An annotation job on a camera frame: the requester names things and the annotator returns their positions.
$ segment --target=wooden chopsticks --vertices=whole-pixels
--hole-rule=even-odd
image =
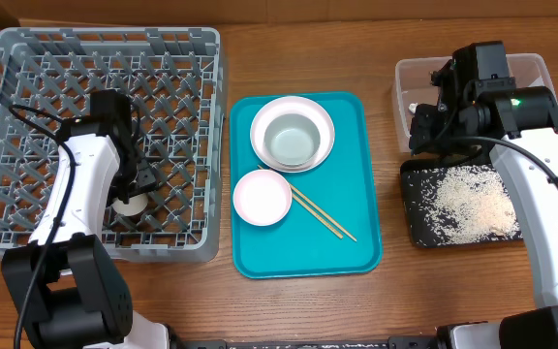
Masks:
[[[346,234],[349,238],[351,238],[352,240],[357,242],[357,238],[353,237],[352,234],[348,233],[348,231],[344,227],[342,227],[341,224],[337,223],[337,221],[334,220],[331,216],[329,216],[328,213],[326,213],[323,209],[319,208],[316,204],[314,204],[311,200],[309,200],[309,198],[307,198],[307,196],[305,196],[305,194],[301,193],[300,190],[296,189],[296,187],[294,187],[290,182],[288,182],[288,184],[290,184],[290,187],[292,188],[292,197],[301,206],[303,206],[307,211],[309,211],[309,213],[311,213],[314,217],[316,217],[316,219],[318,219],[322,224],[324,224],[330,231],[332,231],[338,238],[344,238],[344,236],[342,236],[341,233],[339,233],[337,231],[337,229],[335,229],[332,225],[335,225],[335,227],[339,228],[339,230],[344,232],[344,234]],[[314,210],[314,208],[322,216],[324,216],[326,219],[328,219],[328,222],[322,216],[320,216],[320,214],[318,214],[318,212],[316,212],[316,210]]]

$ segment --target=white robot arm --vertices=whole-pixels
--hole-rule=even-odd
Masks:
[[[446,349],[558,349],[558,106],[545,87],[516,88],[503,43],[457,50],[440,71],[437,106],[417,106],[415,153],[466,154],[480,145],[508,189],[526,242],[537,309],[500,324],[439,328]]]
[[[19,323],[36,348],[179,347],[167,326],[133,311],[128,286],[101,243],[109,197],[117,195],[126,201],[156,188],[156,177],[135,146],[130,109],[125,95],[113,90],[96,92],[90,98],[89,116],[62,120],[58,133],[48,135],[60,146],[44,216],[28,245],[6,251],[2,260]],[[14,107],[11,112],[26,122]],[[137,182],[138,176],[146,182]],[[53,230],[58,221],[61,223]],[[46,261],[39,265],[43,253]],[[76,287],[48,289],[48,283],[69,274]]]
[[[558,175],[558,134],[552,128],[522,131],[505,141],[522,146]],[[492,165],[510,194],[524,233],[534,283],[537,308],[558,305],[558,191],[546,174],[515,150],[495,145]],[[450,330],[454,349],[501,349],[500,323],[457,326]]]

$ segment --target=wooden table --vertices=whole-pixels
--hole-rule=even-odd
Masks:
[[[365,275],[254,281],[233,266],[228,127],[222,158],[221,249],[209,263],[118,263],[136,310],[184,339],[374,339],[435,326],[500,320],[534,307],[522,243],[419,250],[409,242],[391,85],[398,60],[450,55],[501,39],[545,59],[558,97],[558,20],[460,19],[219,27],[230,106],[251,95],[347,90],[365,106],[385,255]],[[0,273],[0,347],[16,312]]]

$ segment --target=clear plastic container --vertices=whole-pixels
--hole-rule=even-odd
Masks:
[[[510,74],[515,77],[518,88],[546,86],[555,94],[550,74],[543,58],[535,53],[508,54]],[[435,105],[438,87],[430,84],[430,73],[438,71],[451,57],[402,59],[395,66],[395,82],[392,90],[393,115],[399,150],[409,152],[413,114],[408,110],[412,103]]]

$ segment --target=plastic dish rack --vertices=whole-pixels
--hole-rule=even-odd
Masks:
[[[12,28],[0,33],[0,259],[27,243],[57,173],[57,146],[8,112],[22,104],[62,117],[89,113],[114,88],[140,106],[139,147],[160,173],[148,207],[105,212],[113,258],[205,262],[219,247],[221,133],[227,64],[211,28]],[[27,114],[55,130],[55,122]]]

